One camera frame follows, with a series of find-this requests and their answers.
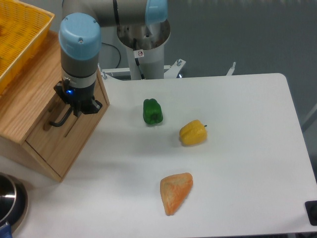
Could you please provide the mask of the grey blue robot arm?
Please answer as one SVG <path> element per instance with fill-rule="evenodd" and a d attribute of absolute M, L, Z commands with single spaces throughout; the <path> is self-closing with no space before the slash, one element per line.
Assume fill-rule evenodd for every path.
<path fill-rule="evenodd" d="M 167 20 L 165 0 L 65 0 L 59 28 L 62 78 L 54 87 L 75 116 L 96 114 L 102 104 L 94 90 L 101 28 L 161 23 Z"/>

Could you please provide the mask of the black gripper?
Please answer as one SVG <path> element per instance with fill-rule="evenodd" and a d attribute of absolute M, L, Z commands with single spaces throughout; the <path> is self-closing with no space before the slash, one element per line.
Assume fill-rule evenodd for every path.
<path fill-rule="evenodd" d="M 101 102 L 95 100 L 95 84 L 78 88 L 71 86 L 69 81 L 59 81 L 53 89 L 63 102 L 73 108 L 73 114 L 80 117 L 82 114 L 97 114 L 103 107 Z"/>

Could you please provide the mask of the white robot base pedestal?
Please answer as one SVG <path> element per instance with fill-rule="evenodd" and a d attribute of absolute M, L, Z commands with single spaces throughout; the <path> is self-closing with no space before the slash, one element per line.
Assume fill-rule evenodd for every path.
<path fill-rule="evenodd" d="M 132 80 L 164 78 L 164 45 L 170 37 L 168 20 L 118 26 L 117 36 L 126 49 Z"/>

